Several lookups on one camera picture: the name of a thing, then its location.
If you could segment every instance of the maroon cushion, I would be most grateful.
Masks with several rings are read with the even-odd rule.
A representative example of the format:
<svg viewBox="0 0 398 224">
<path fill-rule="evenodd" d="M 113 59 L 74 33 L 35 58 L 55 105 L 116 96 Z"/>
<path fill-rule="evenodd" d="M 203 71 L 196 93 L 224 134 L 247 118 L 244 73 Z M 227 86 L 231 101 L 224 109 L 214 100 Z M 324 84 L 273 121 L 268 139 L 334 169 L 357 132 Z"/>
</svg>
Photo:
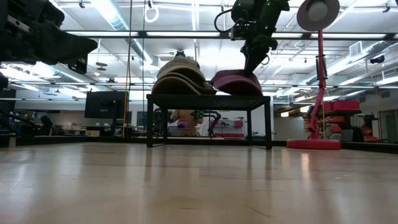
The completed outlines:
<svg viewBox="0 0 398 224">
<path fill-rule="evenodd" d="M 211 79 L 216 89 L 231 95 L 262 96 L 261 86 L 255 74 L 246 75 L 244 70 L 223 70 Z"/>
</svg>

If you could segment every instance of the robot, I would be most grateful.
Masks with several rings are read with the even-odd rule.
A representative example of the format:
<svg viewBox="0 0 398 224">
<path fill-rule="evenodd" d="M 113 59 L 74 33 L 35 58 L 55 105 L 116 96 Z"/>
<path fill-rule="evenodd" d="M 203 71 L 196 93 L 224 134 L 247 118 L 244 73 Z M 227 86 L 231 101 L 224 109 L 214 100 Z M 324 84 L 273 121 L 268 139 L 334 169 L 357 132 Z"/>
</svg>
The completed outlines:
<svg viewBox="0 0 398 224">
<path fill-rule="evenodd" d="M 231 40 L 246 40 L 241 52 L 246 60 L 245 74 L 251 74 L 266 58 L 269 49 L 275 50 L 278 42 L 272 38 L 282 11 L 289 11 L 289 0 L 237 0 L 232 9 L 223 11 L 215 18 L 214 25 L 219 32 L 231 32 Z M 234 26 L 219 30 L 217 19 L 231 12 Z"/>
</svg>

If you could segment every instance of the pink object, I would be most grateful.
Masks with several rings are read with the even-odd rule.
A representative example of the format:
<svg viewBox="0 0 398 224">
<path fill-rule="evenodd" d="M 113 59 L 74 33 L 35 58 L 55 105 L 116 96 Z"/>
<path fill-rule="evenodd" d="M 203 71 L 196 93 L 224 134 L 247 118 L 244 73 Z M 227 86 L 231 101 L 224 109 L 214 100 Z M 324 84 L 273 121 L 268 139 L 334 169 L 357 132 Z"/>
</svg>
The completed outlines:
<svg viewBox="0 0 398 224">
<path fill-rule="evenodd" d="M 340 150 L 339 140 L 323 139 L 289 139 L 286 147 L 293 149 L 318 149 L 318 150 Z"/>
<path fill-rule="evenodd" d="M 216 89 L 239 96 L 262 96 L 262 90 L 255 74 L 246 75 L 244 70 L 223 70 L 211 79 Z"/>
<path fill-rule="evenodd" d="M 189 128 L 189 121 L 187 119 L 179 119 L 177 122 L 178 128 Z"/>
</svg>

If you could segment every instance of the ceiling light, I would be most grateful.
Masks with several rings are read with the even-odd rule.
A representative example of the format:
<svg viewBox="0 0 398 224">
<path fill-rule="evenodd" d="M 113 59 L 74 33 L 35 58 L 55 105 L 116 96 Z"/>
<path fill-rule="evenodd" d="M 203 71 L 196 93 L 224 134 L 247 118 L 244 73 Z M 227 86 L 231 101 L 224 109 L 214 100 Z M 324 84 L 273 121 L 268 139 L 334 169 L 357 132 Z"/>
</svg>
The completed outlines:
<svg viewBox="0 0 398 224">
<path fill-rule="evenodd" d="M 144 66 L 140 66 L 139 68 L 145 72 L 158 72 L 160 69 L 158 66 L 148 64 L 144 64 Z"/>
<path fill-rule="evenodd" d="M 288 33 L 288 32 L 280 32 L 273 33 L 272 38 L 301 38 L 303 36 L 302 33 Z"/>
<path fill-rule="evenodd" d="M 80 37 L 129 37 L 129 31 L 67 31 L 68 34 Z M 137 37 L 138 32 L 131 32 L 132 37 Z"/>
<path fill-rule="evenodd" d="M 41 78 L 18 71 L 15 68 L 12 68 L 10 66 L 7 66 L 6 69 L 2 69 L 1 73 L 6 77 L 13 78 L 16 80 L 43 81 L 43 79 L 41 79 Z"/>
<path fill-rule="evenodd" d="M 32 90 L 32 91 L 38 91 L 39 90 L 38 88 L 36 88 L 34 86 L 26 85 L 26 84 L 22 84 L 22 85 L 11 84 L 11 85 L 14 85 L 14 86 L 19 87 L 19 88 L 25 88 L 27 90 Z"/>
<path fill-rule="evenodd" d="M 323 97 L 323 101 L 331 101 L 331 100 L 335 100 L 340 97 L 341 96 L 326 96 L 326 97 Z"/>
<path fill-rule="evenodd" d="M 385 85 L 385 84 L 394 83 L 394 82 L 398 82 L 398 77 L 385 78 L 381 81 L 378 81 L 376 84 L 377 85 Z"/>
<path fill-rule="evenodd" d="M 304 107 L 300 108 L 300 112 L 307 113 L 309 109 L 310 109 L 310 106 L 304 106 Z"/>
<path fill-rule="evenodd" d="M 12 84 L 51 85 L 49 82 L 11 82 Z"/>
<path fill-rule="evenodd" d="M 79 91 L 71 90 L 71 89 L 62 88 L 62 89 L 60 89 L 60 92 L 63 94 L 69 95 L 69 96 L 74 96 L 76 98 L 86 98 L 87 97 L 86 94 L 80 93 Z"/>
<path fill-rule="evenodd" d="M 27 89 L 27 90 L 32 90 L 32 91 L 38 91 L 39 89 L 31 86 L 31 85 L 26 85 L 26 84 L 22 84 L 23 88 Z"/>
<path fill-rule="evenodd" d="M 289 112 L 281 113 L 281 114 L 280 114 L 280 117 L 282 117 L 282 118 L 287 118 L 287 117 L 289 117 Z"/>
<path fill-rule="evenodd" d="M 338 88 L 359 88 L 359 89 L 373 89 L 374 86 L 338 86 Z"/>
<path fill-rule="evenodd" d="M 147 32 L 149 37 L 219 37 L 219 32 Z"/>
<path fill-rule="evenodd" d="M 387 34 L 323 34 L 323 38 L 336 39 L 381 39 Z M 318 34 L 311 34 L 311 38 L 318 38 Z"/>
<path fill-rule="evenodd" d="M 218 96 L 230 96 L 231 94 L 224 93 L 224 92 L 222 92 L 222 91 L 217 91 L 217 92 L 216 92 L 216 95 L 218 95 Z"/>
<path fill-rule="evenodd" d="M 47 101 L 47 100 L 49 100 L 49 99 L 46 99 L 46 98 L 43 98 L 43 99 L 36 99 L 36 98 L 33 98 L 33 99 L 25 99 L 25 100 L 32 100 L 32 101 Z"/>
<path fill-rule="evenodd" d="M 364 91 L 365 91 L 365 90 L 356 91 L 356 92 L 353 92 L 353 93 L 347 94 L 346 96 L 355 96 L 355 95 L 358 95 L 358 94 L 360 94 L 360 93 L 363 93 Z"/>
<path fill-rule="evenodd" d="M 380 89 L 398 89 L 398 86 L 380 86 Z"/>
<path fill-rule="evenodd" d="M 21 98 L 0 98 L 0 100 L 22 100 Z"/>
<path fill-rule="evenodd" d="M 287 80 L 267 80 L 264 85 L 285 85 Z"/>
<path fill-rule="evenodd" d="M 351 78 L 349 80 L 346 80 L 346 81 L 340 83 L 339 85 L 348 85 L 348 84 L 354 83 L 354 82 L 356 82 L 356 81 L 358 81 L 360 79 L 361 79 L 361 77 Z"/>
<path fill-rule="evenodd" d="M 90 83 L 57 83 L 57 85 L 90 85 Z"/>
<path fill-rule="evenodd" d="M 276 92 L 262 92 L 263 96 L 276 96 Z"/>
</svg>

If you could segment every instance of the black monitor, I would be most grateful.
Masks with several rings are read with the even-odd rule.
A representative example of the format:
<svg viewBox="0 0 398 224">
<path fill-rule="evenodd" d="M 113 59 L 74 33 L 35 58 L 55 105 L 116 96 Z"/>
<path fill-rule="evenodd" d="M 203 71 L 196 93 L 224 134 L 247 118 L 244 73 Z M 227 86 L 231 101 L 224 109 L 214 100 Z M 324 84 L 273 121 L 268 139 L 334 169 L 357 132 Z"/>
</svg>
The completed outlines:
<svg viewBox="0 0 398 224">
<path fill-rule="evenodd" d="M 88 92 L 85 118 L 123 119 L 125 94 L 121 91 Z"/>
</svg>

